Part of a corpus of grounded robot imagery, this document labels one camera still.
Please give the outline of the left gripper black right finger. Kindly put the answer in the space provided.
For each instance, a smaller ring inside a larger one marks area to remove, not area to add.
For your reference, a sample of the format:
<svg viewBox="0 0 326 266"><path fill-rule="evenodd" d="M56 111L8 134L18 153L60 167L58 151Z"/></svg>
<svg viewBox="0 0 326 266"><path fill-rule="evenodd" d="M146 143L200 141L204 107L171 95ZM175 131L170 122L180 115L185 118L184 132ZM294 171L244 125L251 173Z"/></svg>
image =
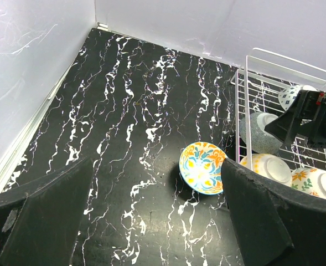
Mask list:
<svg viewBox="0 0 326 266"><path fill-rule="evenodd" d="M227 158L221 178L245 265L326 265L326 199Z"/></svg>

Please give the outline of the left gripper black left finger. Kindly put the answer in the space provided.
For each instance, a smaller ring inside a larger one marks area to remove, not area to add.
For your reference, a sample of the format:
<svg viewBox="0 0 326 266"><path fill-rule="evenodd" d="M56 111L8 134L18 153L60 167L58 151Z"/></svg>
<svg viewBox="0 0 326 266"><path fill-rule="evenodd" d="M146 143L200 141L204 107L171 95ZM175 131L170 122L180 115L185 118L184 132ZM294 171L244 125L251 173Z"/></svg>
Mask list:
<svg viewBox="0 0 326 266"><path fill-rule="evenodd" d="M69 265L93 175L88 157L0 193L0 265Z"/></svg>

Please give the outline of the blue patterned bowl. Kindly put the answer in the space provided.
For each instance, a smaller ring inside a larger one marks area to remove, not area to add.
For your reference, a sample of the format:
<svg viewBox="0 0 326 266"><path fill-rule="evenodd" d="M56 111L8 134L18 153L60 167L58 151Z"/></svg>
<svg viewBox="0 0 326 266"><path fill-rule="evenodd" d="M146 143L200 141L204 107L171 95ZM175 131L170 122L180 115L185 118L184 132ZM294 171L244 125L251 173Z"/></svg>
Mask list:
<svg viewBox="0 0 326 266"><path fill-rule="evenodd" d="M289 109L301 90L317 91L316 88L310 85L293 85L289 88L283 89L278 93L278 101L284 111Z"/></svg>

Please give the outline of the orange blue floral bowl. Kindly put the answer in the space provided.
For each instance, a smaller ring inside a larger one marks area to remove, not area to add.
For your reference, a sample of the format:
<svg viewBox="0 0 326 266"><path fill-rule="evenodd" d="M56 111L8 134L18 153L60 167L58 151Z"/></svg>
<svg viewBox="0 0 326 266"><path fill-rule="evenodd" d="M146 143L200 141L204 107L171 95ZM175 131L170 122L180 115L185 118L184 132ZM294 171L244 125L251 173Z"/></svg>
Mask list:
<svg viewBox="0 0 326 266"><path fill-rule="evenodd" d="M180 174L193 190L204 195L218 195L224 191L221 167L226 158L226 153L214 144L192 143L180 154Z"/></svg>

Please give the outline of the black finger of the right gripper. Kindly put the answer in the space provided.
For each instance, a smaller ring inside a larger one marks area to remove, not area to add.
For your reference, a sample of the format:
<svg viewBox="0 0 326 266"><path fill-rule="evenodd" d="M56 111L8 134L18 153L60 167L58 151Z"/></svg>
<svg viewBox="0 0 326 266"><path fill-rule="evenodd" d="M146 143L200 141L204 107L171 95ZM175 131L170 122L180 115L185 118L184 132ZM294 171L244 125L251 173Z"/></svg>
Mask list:
<svg viewBox="0 0 326 266"><path fill-rule="evenodd" d="M289 109L265 126L265 131L285 145L294 142L297 135L307 138L310 147L321 147L315 123L321 101L319 91L301 90Z"/></svg>

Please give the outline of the grey red-rimmed patterned bowl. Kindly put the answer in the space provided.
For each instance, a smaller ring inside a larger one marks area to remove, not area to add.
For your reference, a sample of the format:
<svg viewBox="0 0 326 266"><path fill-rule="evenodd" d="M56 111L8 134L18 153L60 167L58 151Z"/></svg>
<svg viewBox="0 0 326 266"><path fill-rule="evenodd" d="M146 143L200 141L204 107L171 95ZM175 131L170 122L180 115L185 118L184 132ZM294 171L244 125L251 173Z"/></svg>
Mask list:
<svg viewBox="0 0 326 266"><path fill-rule="evenodd" d="M258 154L276 154L283 142L265 131L265 126L278 118L268 112L250 114L250 134L252 151Z"/></svg>

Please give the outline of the white orange flower bowl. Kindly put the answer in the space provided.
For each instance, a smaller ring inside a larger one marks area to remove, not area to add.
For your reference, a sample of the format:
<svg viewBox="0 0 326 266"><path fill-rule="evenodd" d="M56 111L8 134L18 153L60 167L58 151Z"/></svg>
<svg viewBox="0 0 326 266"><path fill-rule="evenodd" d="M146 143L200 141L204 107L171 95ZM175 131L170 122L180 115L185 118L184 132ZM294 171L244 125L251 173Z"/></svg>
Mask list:
<svg viewBox="0 0 326 266"><path fill-rule="evenodd" d="M308 195L326 199L326 171L318 168L297 168L291 172L291 187Z"/></svg>

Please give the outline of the yellow teal sun bowl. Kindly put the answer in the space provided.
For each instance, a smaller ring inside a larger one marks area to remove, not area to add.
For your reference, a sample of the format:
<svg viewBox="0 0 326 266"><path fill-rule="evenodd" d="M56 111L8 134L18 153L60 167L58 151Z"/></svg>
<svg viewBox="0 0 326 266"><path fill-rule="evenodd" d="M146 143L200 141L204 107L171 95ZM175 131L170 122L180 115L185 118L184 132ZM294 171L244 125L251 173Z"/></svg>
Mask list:
<svg viewBox="0 0 326 266"><path fill-rule="evenodd" d="M240 164L248 169L252 167L253 172L290 187L292 183L291 170L279 157L270 154L253 154L252 163L245 156Z"/></svg>

